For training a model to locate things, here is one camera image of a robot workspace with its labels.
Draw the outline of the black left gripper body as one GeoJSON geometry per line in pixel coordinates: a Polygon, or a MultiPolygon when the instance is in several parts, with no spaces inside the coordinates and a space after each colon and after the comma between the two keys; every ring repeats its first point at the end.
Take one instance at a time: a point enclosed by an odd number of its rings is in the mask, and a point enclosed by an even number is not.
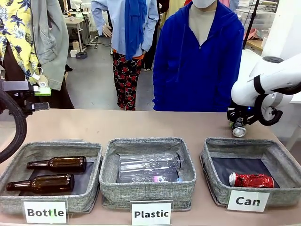
{"type": "Polygon", "coordinates": [[[33,97],[34,86],[28,81],[4,81],[0,80],[0,89],[5,91],[22,109],[23,113],[28,116],[35,111],[34,104],[27,103],[27,99],[33,97]]]}

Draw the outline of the crushed silver dark can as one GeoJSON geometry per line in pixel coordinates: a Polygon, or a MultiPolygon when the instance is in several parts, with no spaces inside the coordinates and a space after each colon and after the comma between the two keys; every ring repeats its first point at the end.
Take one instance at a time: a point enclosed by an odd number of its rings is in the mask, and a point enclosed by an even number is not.
{"type": "Polygon", "coordinates": [[[237,118],[235,120],[236,125],[235,128],[232,129],[232,135],[238,138],[243,137],[246,134],[246,129],[242,125],[242,118],[237,118]]]}

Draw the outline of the crushed red can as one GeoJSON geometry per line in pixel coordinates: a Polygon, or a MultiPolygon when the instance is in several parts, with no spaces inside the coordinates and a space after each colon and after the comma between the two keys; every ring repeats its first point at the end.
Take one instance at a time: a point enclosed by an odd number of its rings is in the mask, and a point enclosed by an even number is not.
{"type": "Polygon", "coordinates": [[[232,187],[274,188],[274,179],[264,174],[237,174],[229,175],[229,184],[232,187]]]}

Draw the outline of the brown glass bottle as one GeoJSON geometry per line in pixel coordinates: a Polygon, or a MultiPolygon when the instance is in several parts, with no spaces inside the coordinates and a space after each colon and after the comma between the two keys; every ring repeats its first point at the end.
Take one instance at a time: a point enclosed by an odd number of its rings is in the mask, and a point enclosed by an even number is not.
{"type": "Polygon", "coordinates": [[[29,170],[49,170],[51,172],[84,172],[87,167],[85,156],[53,157],[49,160],[30,161],[29,170]]]}
{"type": "Polygon", "coordinates": [[[9,182],[6,185],[6,190],[34,194],[64,193],[72,191],[74,184],[75,177],[73,174],[45,175],[24,181],[9,182]]]}

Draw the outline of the large clear plastic bottle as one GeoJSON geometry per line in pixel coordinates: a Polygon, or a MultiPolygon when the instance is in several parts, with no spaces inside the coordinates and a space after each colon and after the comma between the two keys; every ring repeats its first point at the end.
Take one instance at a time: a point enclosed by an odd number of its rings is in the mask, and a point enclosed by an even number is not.
{"type": "Polygon", "coordinates": [[[158,175],[179,176],[184,160],[177,153],[127,154],[119,155],[118,183],[131,183],[136,177],[158,175]]]}

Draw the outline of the pale hand of light-blue figure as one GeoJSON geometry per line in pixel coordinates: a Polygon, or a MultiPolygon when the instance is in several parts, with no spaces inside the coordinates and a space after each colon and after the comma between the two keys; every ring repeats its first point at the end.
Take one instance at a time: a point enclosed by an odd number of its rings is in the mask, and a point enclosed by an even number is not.
{"type": "Polygon", "coordinates": [[[111,38],[112,37],[112,28],[108,24],[103,24],[102,26],[102,34],[107,37],[111,38]]]}

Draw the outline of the dark brown skirt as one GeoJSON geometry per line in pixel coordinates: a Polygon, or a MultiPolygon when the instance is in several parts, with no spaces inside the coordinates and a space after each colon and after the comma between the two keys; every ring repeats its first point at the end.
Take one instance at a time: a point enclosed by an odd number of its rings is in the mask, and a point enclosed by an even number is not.
{"type": "MultiPolygon", "coordinates": [[[[3,61],[0,61],[0,66],[5,69],[4,78],[6,81],[24,81],[25,74],[23,70],[18,65],[10,43],[7,42],[6,51],[4,54],[3,61]]],[[[73,103],[70,100],[65,79],[63,79],[62,86],[60,90],[51,90],[51,96],[46,97],[30,97],[28,99],[31,102],[48,102],[50,108],[57,108],[57,109],[74,109],[73,103]]]]}

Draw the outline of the grey denim jacket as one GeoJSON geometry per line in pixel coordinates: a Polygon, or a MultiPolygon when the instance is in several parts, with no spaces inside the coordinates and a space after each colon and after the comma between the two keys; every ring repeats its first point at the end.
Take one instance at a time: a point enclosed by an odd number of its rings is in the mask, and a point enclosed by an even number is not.
{"type": "Polygon", "coordinates": [[[31,32],[37,59],[51,89],[60,90],[69,36],[59,0],[30,0],[31,32]]]}

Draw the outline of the person in blue hoodie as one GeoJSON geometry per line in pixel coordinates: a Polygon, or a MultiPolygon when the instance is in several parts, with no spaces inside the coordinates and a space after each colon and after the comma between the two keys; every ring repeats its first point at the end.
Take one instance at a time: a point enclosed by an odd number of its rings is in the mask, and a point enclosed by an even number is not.
{"type": "Polygon", "coordinates": [[[217,112],[222,70],[240,67],[244,28],[220,0],[205,9],[193,2],[164,23],[154,67],[168,72],[163,110],[217,112]]]}

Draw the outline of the grey background workbench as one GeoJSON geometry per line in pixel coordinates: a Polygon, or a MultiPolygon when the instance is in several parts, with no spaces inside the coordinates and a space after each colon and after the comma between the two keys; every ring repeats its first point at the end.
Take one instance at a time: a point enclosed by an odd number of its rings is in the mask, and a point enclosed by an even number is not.
{"type": "Polygon", "coordinates": [[[81,38],[80,38],[80,32],[81,32],[82,28],[80,27],[80,23],[84,22],[84,19],[79,18],[79,17],[73,17],[73,16],[68,17],[67,16],[67,17],[64,18],[64,21],[65,21],[67,27],[77,29],[79,48],[80,48],[80,51],[82,52],[83,51],[83,46],[82,46],[82,41],[81,41],[81,38]]]}

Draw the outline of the pink cloth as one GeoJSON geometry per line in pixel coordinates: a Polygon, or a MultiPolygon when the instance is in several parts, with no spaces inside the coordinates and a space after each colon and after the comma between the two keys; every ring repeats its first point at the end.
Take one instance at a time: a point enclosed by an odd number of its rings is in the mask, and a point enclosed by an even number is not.
{"type": "Polygon", "coordinates": [[[256,28],[252,28],[247,37],[247,40],[262,40],[262,38],[257,34],[258,30],[256,28]]]}

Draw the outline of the small pink-label plastic bottle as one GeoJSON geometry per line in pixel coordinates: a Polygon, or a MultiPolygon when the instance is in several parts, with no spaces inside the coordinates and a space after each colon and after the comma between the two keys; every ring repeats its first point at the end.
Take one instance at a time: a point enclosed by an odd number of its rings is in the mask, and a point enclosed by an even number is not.
{"type": "Polygon", "coordinates": [[[131,179],[130,182],[156,182],[156,183],[163,183],[163,182],[183,182],[183,179],[177,177],[176,175],[158,175],[158,176],[151,176],[151,177],[136,177],[131,179]]]}

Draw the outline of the figure in light-blue shirt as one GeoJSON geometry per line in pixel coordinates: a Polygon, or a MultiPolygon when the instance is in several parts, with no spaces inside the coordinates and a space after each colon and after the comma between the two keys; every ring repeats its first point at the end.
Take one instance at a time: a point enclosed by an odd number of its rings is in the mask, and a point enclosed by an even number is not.
{"type": "Polygon", "coordinates": [[[146,0],[147,14],[143,24],[143,42],[131,60],[125,50],[125,0],[91,0],[92,15],[97,31],[102,34],[103,24],[112,28],[111,48],[117,105],[122,110],[136,110],[136,92],[145,54],[150,50],[159,15],[156,0],[146,0]]]}

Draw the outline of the white Bottle sign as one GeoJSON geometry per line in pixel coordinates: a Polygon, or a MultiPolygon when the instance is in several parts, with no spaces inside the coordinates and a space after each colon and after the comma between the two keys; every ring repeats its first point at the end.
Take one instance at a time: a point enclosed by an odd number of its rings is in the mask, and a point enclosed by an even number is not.
{"type": "Polygon", "coordinates": [[[67,224],[69,220],[66,200],[25,200],[23,213],[28,224],[67,224]]]}

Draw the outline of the blue scarf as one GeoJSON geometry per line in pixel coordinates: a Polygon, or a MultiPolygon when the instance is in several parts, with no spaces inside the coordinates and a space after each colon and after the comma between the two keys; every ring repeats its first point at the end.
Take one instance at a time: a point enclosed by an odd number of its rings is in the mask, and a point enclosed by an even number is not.
{"type": "Polygon", "coordinates": [[[147,14],[146,0],[125,0],[126,60],[131,60],[143,42],[143,24],[147,14]]]}

